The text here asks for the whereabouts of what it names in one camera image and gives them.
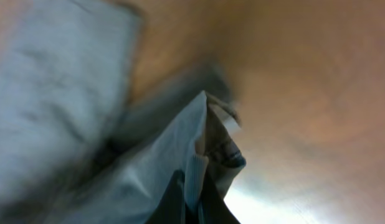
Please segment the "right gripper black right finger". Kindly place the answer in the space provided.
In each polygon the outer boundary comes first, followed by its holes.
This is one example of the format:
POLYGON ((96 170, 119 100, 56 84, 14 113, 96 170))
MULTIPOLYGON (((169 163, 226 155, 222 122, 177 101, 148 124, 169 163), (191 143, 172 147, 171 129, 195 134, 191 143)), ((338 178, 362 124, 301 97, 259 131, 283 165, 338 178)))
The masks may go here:
POLYGON ((209 174, 204 177, 197 215, 199 224, 240 223, 228 209, 209 174))

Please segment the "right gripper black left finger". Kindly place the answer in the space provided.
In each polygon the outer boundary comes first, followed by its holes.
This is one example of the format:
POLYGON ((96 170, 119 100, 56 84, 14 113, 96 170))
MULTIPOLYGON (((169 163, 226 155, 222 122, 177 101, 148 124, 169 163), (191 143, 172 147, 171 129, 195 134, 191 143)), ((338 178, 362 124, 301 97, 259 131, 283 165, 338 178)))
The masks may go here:
POLYGON ((176 170, 146 224, 185 224, 184 173, 176 170))

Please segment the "grey shorts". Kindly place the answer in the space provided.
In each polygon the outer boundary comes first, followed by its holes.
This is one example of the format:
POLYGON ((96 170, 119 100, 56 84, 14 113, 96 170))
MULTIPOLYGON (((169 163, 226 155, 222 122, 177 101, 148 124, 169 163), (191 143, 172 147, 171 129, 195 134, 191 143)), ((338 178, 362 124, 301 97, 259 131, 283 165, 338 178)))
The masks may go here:
POLYGON ((0 223, 146 223, 176 170, 185 223, 206 174, 224 199, 246 161, 222 70, 202 63, 125 103, 141 16, 35 1, 0 66, 0 223))

